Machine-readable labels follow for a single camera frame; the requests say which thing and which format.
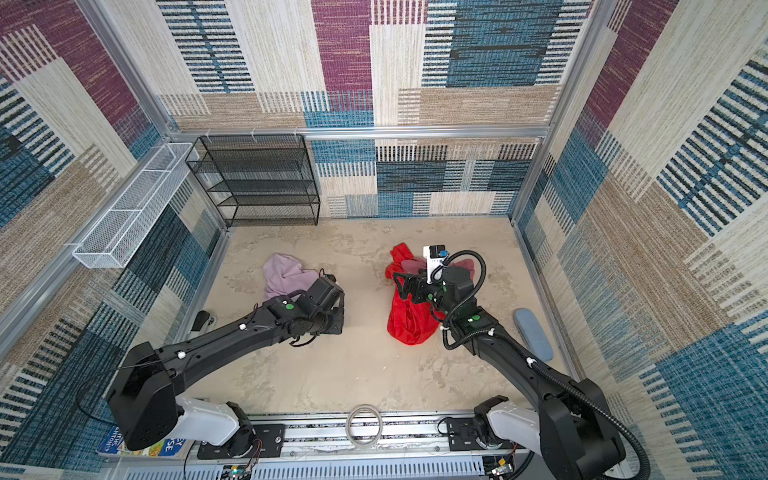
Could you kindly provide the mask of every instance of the lavender cloth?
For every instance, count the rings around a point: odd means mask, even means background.
[[[264,264],[266,300],[287,295],[296,290],[308,290],[318,274],[315,270],[302,270],[301,262],[290,255],[275,253]]]

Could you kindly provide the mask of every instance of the black wire shelf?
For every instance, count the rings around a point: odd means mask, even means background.
[[[228,227],[317,225],[320,198],[301,135],[200,137],[187,166]]]

